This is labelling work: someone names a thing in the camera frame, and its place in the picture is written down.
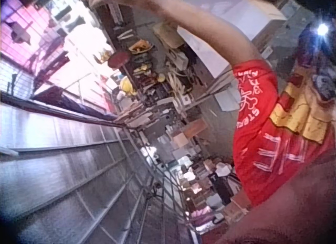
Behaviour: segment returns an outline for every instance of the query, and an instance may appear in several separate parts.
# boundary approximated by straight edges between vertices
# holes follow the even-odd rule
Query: white box
[[[260,49],[275,30],[286,21],[285,16],[273,4],[261,0],[184,1],[208,10],[237,26]],[[181,27],[177,31],[199,56],[214,78],[217,78],[229,66],[229,63],[206,42]]]

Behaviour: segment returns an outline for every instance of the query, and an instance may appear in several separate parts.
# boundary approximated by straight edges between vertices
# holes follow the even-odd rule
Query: person
[[[233,67],[241,94],[234,162],[255,208],[219,243],[329,238],[336,212],[336,69],[316,40],[318,27],[310,24],[300,35],[294,69],[278,96],[275,72],[229,22],[182,0],[90,0],[90,5],[111,2],[176,22]],[[334,35],[336,23],[329,24]]]

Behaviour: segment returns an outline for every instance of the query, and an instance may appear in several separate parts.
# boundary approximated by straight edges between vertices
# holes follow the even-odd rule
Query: red t-shirt
[[[335,148],[336,70],[323,54],[299,50],[280,97],[265,61],[235,66],[241,94],[234,136],[237,174],[254,206],[301,168]]]

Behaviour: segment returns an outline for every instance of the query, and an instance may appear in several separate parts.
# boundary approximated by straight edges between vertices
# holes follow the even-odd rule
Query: wall
[[[7,105],[1,117],[0,146],[19,154],[1,156],[0,210],[21,242],[190,243],[172,177],[150,168],[127,130]],[[154,181],[164,199],[147,199]],[[167,230],[153,240],[157,225]]]

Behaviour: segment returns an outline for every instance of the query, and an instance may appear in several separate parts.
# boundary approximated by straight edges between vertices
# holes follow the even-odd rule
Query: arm
[[[261,59],[257,48],[238,28],[182,0],[89,1],[91,7],[117,2],[149,9],[165,19],[178,23],[207,42],[232,66],[253,59]]]

